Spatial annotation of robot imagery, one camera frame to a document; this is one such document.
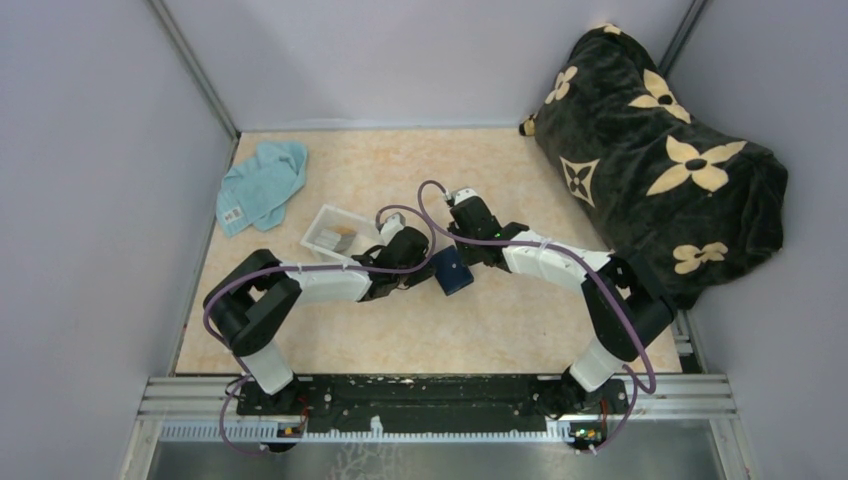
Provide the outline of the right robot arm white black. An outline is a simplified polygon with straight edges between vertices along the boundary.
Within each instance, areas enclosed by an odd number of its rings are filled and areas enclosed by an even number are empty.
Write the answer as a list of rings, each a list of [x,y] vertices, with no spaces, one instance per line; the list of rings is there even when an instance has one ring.
[[[640,358],[677,315],[670,293],[634,249],[590,251],[552,241],[524,224],[501,224],[472,189],[452,193],[446,203],[452,217],[448,232],[466,265],[482,263],[582,294],[594,337],[563,379],[564,401],[576,412],[599,403],[602,385]]]

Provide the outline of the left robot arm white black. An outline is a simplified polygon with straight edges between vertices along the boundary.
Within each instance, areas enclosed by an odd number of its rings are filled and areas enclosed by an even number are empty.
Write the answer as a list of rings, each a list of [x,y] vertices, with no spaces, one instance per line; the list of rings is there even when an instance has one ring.
[[[264,405],[277,414],[300,399],[296,376],[274,338],[296,307],[388,296],[416,276],[428,278],[430,241],[402,227],[384,245],[337,263],[285,264],[270,250],[251,253],[203,301],[204,325],[245,368]]]

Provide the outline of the navy blue card holder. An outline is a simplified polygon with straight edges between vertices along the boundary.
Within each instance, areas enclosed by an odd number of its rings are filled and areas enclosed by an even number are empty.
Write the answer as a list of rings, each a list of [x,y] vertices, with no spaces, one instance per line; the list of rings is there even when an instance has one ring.
[[[474,282],[471,270],[463,263],[458,249],[448,246],[430,260],[434,277],[446,296],[451,296]]]

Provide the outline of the white plastic card tray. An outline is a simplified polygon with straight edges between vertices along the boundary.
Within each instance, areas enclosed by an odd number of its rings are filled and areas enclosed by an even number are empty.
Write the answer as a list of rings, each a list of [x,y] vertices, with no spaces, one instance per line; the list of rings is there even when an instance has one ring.
[[[330,204],[319,209],[300,240],[319,262],[352,258],[383,244],[372,220]]]

